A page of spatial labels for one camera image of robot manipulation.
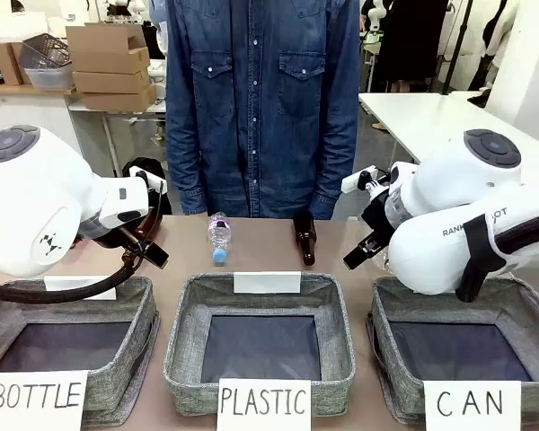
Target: black pole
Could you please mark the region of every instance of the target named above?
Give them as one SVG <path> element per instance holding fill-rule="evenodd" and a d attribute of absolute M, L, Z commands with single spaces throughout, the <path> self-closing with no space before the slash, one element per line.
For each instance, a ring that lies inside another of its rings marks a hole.
<path fill-rule="evenodd" d="M 441 94 L 447 94 L 449 91 L 449 85 L 451 84 L 451 78 L 453 77 L 453 72 L 455 71 L 455 65 L 457 64 L 457 59 L 459 58 L 459 52 L 461 51 L 461 45 L 464 42 L 465 32 L 467 31 L 467 23 L 469 22 L 469 15 L 471 15 L 471 8 L 473 6 L 473 0 L 469 0 L 467 7 L 465 8 L 465 17 L 464 21 L 459 28 L 459 37 L 457 38 L 457 43 L 455 44 L 455 50 L 453 51 L 453 56 L 451 57 L 451 63 L 449 64 L 449 70 L 447 71 L 447 78 L 443 84 L 443 90 Z"/>

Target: blue denim jacket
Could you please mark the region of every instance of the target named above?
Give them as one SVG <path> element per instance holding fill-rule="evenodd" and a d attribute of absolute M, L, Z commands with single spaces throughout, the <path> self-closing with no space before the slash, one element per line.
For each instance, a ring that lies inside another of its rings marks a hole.
<path fill-rule="evenodd" d="M 184 213 L 331 218 L 356 145 L 358 0 L 169 0 L 168 14 Z"/>

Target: white paper sign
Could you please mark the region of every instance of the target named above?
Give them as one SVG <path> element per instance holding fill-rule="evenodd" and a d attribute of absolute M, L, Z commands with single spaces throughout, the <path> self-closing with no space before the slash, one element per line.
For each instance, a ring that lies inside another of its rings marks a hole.
<path fill-rule="evenodd" d="M 310 431 L 308 380 L 220 379 L 217 431 Z"/>
<path fill-rule="evenodd" d="M 521 382 L 423 382 L 428 431 L 519 431 Z"/>
<path fill-rule="evenodd" d="M 235 272 L 236 294 L 299 294 L 301 271 Z"/>
<path fill-rule="evenodd" d="M 108 278 L 108 276 L 45 276 L 44 285 L 46 286 L 47 291 L 57 292 L 60 290 L 77 289 L 79 287 L 93 285 L 94 283 L 102 281 L 104 278 Z M 99 295 L 94 295 L 85 299 L 115 300 L 116 288 L 114 287 Z"/>
<path fill-rule="evenodd" d="M 87 371 L 0 373 L 0 431 L 79 431 Z"/>

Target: floor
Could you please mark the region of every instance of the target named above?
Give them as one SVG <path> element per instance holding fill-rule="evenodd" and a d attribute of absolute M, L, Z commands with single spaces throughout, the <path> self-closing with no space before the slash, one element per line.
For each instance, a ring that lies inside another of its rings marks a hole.
<path fill-rule="evenodd" d="M 387 169 L 389 165 L 393 150 L 393 139 L 386 133 L 372 129 L 371 124 L 374 122 L 376 122 L 374 117 L 367 115 L 362 109 L 359 110 L 358 143 L 353 165 L 354 172 L 372 164 L 384 169 Z M 149 136 L 153 136 L 154 127 L 154 122 L 141 122 L 132 126 L 136 155 L 164 160 L 164 147 L 157 145 L 149 138 Z M 397 160 L 408 160 L 407 154 L 400 147 L 396 151 L 395 158 Z M 172 203 L 173 213 L 183 214 L 180 195 L 169 179 L 168 197 Z M 361 215 L 366 202 L 367 194 L 358 190 L 348 195 L 341 195 L 333 213 L 333 220 L 347 220 L 348 217 Z"/>

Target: cardboard box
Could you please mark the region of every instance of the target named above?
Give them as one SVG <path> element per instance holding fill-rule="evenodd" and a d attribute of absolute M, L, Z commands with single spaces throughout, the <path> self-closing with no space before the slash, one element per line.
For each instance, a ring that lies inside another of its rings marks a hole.
<path fill-rule="evenodd" d="M 14 52 L 14 57 L 16 58 L 16 66 L 18 67 L 18 71 L 20 72 L 20 76 L 22 77 L 22 83 L 32 85 L 32 83 L 30 82 L 30 78 L 26 75 L 26 72 L 24 72 L 24 68 L 20 63 L 20 56 L 22 55 L 22 43 L 13 42 L 12 50 Z"/>
<path fill-rule="evenodd" d="M 6 85 L 24 84 L 11 43 L 0 43 L 0 72 Z"/>
<path fill-rule="evenodd" d="M 79 92 L 134 94 L 145 90 L 150 84 L 150 76 L 147 70 L 133 75 L 74 72 L 74 83 Z"/>
<path fill-rule="evenodd" d="M 139 25 L 87 23 L 66 27 L 66 35 L 76 72 L 133 75 L 150 66 Z"/>
<path fill-rule="evenodd" d="M 136 94 L 108 94 L 87 92 L 84 105 L 89 110 L 144 112 L 155 102 L 155 87 L 148 85 Z"/>

